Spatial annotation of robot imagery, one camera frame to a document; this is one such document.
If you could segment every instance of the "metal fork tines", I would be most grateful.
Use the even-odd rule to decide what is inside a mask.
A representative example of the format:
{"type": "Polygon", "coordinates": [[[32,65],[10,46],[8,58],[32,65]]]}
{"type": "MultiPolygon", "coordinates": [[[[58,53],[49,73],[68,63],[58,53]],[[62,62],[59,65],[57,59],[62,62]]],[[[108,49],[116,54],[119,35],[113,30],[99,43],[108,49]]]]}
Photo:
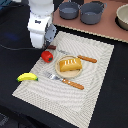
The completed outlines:
{"type": "Polygon", "coordinates": [[[56,75],[51,74],[51,73],[49,73],[49,72],[47,72],[47,71],[44,73],[44,75],[45,75],[47,78],[49,78],[49,79],[52,79],[52,80],[61,80],[61,81],[62,81],[61,78],[59,78],[59,77],[57,77],[56,75]]]}

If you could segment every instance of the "fork handle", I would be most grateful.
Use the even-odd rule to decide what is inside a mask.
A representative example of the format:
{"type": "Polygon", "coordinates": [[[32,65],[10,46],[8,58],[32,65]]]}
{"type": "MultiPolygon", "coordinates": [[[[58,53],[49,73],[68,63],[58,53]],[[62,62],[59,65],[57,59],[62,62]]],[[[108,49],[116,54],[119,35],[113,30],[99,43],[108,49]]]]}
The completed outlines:
{"type": "Polygon", "coordinates": [[[81,55],[79,55],[77,57],[80,58],[80,59],[82,59],[82,60],[90,61],[92,63],[96,63],[97,62],[97,60],[96,59],[93,59],[93,58],[89,58],[89,57],[85,57],[85,56],[81,56],[81,55]]]}
{"type": "Polygon", "coordinates": [[[82,86],[80,84],[77,84],[77,83],[74,83],[72,81],[66,80],[66,79],[63,79],[62,82],[65,83],[65,84],[71,85],[71,86],[73,86],[75,88],[81,89],[81,90],[84,89],[84,86],[82,86]]]}

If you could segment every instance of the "fork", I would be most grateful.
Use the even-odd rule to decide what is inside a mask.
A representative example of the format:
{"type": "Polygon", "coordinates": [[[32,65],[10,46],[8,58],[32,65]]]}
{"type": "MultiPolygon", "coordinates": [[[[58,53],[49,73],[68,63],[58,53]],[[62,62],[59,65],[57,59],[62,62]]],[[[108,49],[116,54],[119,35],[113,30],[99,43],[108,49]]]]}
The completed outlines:
{"type": "Polygon", "coordinates": [[[82,86],[82,85],[80,85],[80,84],[74,83],[74,82],[69,81],[69,80],[67,80],[67,79],[59,78],[59,77],[57,77],[56,75],[51,74],[51,73],[49,73],[49,72],[47,72],[47,71],[44,72],[44,75],[45,75],[47,78],[49,78],[49,79],[52,79],[52,80],[60,80],[61,82],[65,83],[65,84],[68,84],[68,85],[71,85],[71,86],[73,86],[73,87],[75,87],[75,88],[78,88],[78,89],[81,89],[81,90],[84,89],[84,86],[82,86]]]}

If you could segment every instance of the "placemat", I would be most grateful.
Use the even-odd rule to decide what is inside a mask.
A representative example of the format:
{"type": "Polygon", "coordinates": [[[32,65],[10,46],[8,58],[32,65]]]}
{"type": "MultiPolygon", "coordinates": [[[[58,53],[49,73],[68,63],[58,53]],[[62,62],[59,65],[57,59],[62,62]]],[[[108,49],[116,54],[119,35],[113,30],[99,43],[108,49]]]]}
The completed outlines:
{"type": "Polygon", "coordinates": [[[23,81],[12,95],[79,128],[87,128],[114,46],[62,31],[57,34],[52,44],[57,46],[56,50],[49,50],[54,56],[53,61],[45,63],[39,58],[30,71],[38,76],[39,81],[23,81]],[[97,63],[81,60],[82,73],[71,79],[73,82],[82,84],[84,90],[66,85],[61,81],[50,80],[44,76],[45,71],[57,75],[55,62],[64,56],[58,50],[98,60],[97,63]]]}

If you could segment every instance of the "toy food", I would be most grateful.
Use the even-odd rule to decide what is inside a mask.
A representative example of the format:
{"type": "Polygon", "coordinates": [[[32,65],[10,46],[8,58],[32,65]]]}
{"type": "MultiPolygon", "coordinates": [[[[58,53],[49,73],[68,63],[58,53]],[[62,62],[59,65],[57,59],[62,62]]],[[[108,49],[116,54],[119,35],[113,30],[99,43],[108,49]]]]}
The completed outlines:
{"type": "Polygon", "coordinates": [[[42,54],[41,54],[41,57],[47,63],[49,63],[53,60],[53,55],[49,51],[43,51],[42,54]]]}
{"type": "Polygon", "coordinates": [[[23,81],[23,80],[35,80],[35,81],[38,81],[38,78],[35,74],[33,73],[24,73],[22,75],[20,75],[18,78],[17,78],[17,81],[20,82],[20,81],[23,81]]]}
{"type": "Polygon", "coordinates": [[[82,69],[80,58],[60,61],[60,72],[82,69]]]}

